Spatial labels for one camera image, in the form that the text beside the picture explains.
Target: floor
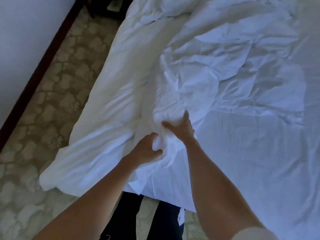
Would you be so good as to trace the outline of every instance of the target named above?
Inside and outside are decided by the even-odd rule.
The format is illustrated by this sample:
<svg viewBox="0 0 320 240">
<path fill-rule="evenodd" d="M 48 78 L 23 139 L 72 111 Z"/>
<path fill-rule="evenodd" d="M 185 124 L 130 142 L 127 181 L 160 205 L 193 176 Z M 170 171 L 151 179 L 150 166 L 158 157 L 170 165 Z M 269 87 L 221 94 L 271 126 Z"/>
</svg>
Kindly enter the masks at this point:
<svg viewBox="0 0 320 240">
<path fill-rule="evenodd" d="M 38 178 L 68 145 L 71 130 L 107 58 L 120 23 L 82 9 L 0 154 L 0 239 L 29 240 L 76 198 L 43 191 Z M 144 197 L 137 239 L 146 239 L 156 200 Z M 184 239 L 206 239 L 186 211 Z"/>
</svg>

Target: white wall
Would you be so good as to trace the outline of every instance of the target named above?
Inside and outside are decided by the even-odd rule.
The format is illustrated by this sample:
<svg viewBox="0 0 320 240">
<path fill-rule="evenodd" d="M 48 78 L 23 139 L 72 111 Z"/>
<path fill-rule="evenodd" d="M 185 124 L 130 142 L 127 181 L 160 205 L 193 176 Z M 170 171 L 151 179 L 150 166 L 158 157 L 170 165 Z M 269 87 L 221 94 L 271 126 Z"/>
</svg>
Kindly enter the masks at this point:
<svg viewBox="0 0 320 240">
<path fill-rule="evenodd" d="M 0 0 L 0 128 L 75 0 Z"/>
</svg>

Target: right hand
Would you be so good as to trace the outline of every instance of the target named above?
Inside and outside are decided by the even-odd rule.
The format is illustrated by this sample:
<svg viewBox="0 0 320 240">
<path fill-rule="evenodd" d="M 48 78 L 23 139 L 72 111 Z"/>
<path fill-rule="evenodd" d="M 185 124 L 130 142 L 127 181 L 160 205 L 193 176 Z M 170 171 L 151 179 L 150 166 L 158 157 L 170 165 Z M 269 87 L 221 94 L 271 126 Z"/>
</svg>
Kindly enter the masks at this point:
<svg viewBox="0 0 320 240">
<path fill-rule="evenodd" d="M 192 128 L 188 111 L 184 112 L 182 121 L 179 125 L 174 126 L 167 121 L 162 121 L 164 128 L 169 129 L 184 144 L 190 139 L 194 139 L 195 130 Z"/>
</svg>

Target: white sleeve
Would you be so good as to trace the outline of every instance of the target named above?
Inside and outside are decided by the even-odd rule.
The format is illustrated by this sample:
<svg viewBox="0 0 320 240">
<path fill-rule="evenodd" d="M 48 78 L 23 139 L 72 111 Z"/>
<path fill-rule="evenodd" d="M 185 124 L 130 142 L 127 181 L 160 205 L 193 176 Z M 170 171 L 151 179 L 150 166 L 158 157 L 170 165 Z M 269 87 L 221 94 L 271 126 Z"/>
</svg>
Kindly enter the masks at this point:
<svg viewBox="0 0 320 240">
<path fill-rule="evenodd" d="M 278 238 L 267 229 L 250 227 L 235 234 L 231 240 L 278 240 Z"/>
</svg>

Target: hand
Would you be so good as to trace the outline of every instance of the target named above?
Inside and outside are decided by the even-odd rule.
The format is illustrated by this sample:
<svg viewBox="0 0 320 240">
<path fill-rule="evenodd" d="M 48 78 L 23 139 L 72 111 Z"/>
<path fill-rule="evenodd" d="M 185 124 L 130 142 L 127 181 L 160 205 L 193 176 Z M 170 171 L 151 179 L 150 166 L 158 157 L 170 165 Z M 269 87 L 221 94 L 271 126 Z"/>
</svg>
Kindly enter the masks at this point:
<svg viewBox="0 0 320 240">
<path fill-rule="evenodd" d="M 184 144 L 190 139 L 194 139 L 195 130 L 192 128 L 188 111 L 184 112 L 182 121 L 179 125 L 174 126 L 167 121 L 162 121 L 162 125 L 172 131 L 178 139 Z"/>
<path fill-rule="evenodd" d="M 153 140 L 158 137 L 158 134 L 152 132 L 150 135 L 143 137 L 128 156 L 134 157 L 134 163 L 137 167 L 149 163 L 163 154 L 161 149 L 154 151 L 152 149 Z"/>
</svg>

